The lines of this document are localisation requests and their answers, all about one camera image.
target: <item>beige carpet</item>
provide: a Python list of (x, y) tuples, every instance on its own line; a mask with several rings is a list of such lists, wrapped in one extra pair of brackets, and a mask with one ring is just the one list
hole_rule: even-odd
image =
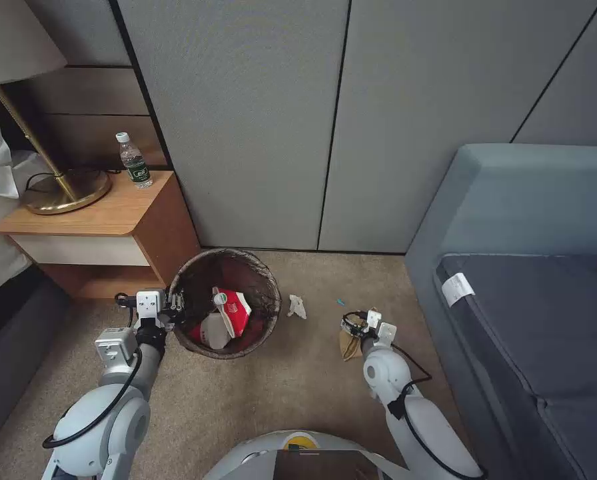
[[(255, 253), (270, 267), (283, 294), (276, 329), (263, 346), (236, 361), (194, 355), (168, 336), (150, 400), (150, 429), (131, 478), (201, 478), (236, 443), (277, 429), (345, 437), (402, 465), (384, 409), (368, 393), (362, 360), (344, 363), (338, 350), (340, 316), (371, 307), (398, 326), (396, 343), (434, 375), (421, 389), (465, 440), (402, 257)], [(307, 320), (285, 316), (289, 293), (303, 298)], [(60, 414), (97, 384), (101, 363), (95, 338), (126, 320), (124, 311), (105, 303), (72, 308), (0, 432), (0, 479), (41, 476), (49, 458), (41, 441)], [(412, 374), (419, 375), (414, 369)]]

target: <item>lamp shade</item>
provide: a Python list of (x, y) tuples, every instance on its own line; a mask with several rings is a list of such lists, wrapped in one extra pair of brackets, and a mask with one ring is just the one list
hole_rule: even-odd
[(65, 64), (24, 0), (0, 0), (0, 83), (34, 77)]

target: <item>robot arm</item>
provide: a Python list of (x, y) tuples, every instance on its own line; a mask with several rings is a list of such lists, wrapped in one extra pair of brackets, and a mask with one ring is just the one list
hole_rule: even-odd
[(72, 405), (43, 442), (53, 449), (43, 480), (129, 477), (147, 433), (148, 400), (165, 354), (170, 325), (159, 319), (164, 298), (162, 291), (154, 290), (119, 301), (136, 306), (136, 333), (128, 327), (105, 329), (99, 335), (95, 346), (105, 366), (99, 386)]
[(408, 468), (434, 480), (486, 478), (438, 407), (418, 390), (419, 381), (412, 381), (404, 358), (392, 349), (396, 327), (382, 322), (378, 312), (366, 315), (360, 332), (363, 375), (385, 407), (388, 428)]

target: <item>water bottle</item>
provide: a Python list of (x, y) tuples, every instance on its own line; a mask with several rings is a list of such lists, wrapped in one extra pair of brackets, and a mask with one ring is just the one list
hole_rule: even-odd
[(138, 188), (152, 185), (152, 177), (143, 160), (143, 154), (134, 143), (130, 142), (130, 136), (126, 132), (117, 133), (117, 141), (121, 144), (121, 161), (134, 184)]

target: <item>brass lamp base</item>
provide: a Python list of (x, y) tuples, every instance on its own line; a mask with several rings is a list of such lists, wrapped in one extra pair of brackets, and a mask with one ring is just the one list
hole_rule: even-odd
[(103, 171), (68, 170), (59, 178), (49, 175), (36, 182), (21, 196), (21, 203), (37, 215), (56, 215), (96, 202), (111, 187), (112, 181)]

